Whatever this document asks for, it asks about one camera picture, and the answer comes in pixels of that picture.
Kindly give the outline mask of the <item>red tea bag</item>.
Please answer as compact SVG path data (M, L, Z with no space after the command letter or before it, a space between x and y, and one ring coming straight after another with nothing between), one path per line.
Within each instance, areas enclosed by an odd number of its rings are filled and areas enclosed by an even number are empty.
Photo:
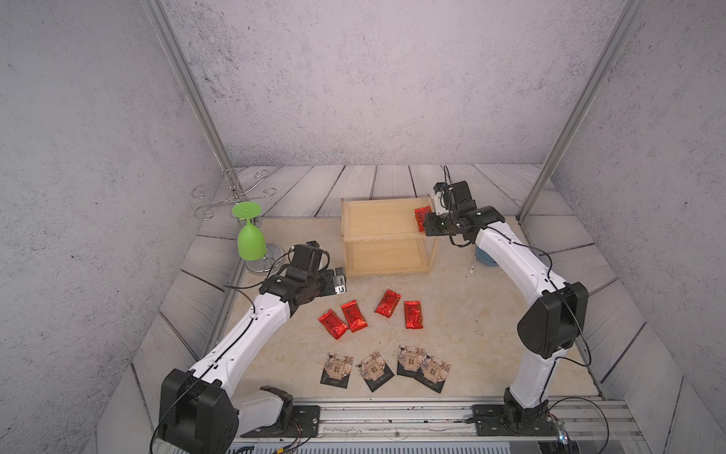
M344 323L332 309L321 315L319 322L335 340L339 340L348 330L347 323Z
M397 308L401 297L401 294L392 291L391 289L387 289L380 303L376 307L375 313L389 319L395 312L395 308Z
M424 327L423 310L420 301L405 302L405 323L406 329L422 329Z
M417 222L417 227L419 232L425 232L425 221L427 220L427 215L431 213L431 208L429 206L424 206L421 208L416 208L414 210L415 219Z
M343 304L341 306L341 309L351 332L355 333L368 327L368 323L364 318L356 300Z

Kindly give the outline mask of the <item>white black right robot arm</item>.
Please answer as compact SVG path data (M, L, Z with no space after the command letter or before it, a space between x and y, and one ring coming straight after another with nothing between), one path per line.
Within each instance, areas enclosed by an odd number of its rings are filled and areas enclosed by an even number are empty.
M474 409L480 435L536 436L558 431L549 413L548 388L559 362L582 334L589 292L543 262L544 252L523 243L493 207L478 207L466 182L436 183L434 210L425 216L427 236L461 236L487 253L527 301L516 331L524 353L500 409Z

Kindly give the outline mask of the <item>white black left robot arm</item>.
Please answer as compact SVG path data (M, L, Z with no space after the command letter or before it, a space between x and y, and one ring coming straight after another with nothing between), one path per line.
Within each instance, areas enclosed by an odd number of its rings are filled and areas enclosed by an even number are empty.
M265 386L240 405L231 398L255 357L300 306L346 291L344 270L330 269L330 255L318 242L297 244L291 255L263 281L251 308L205 357L166 376L152 440L187 453L224 453L239 436L289 430L294 414L289 393Z

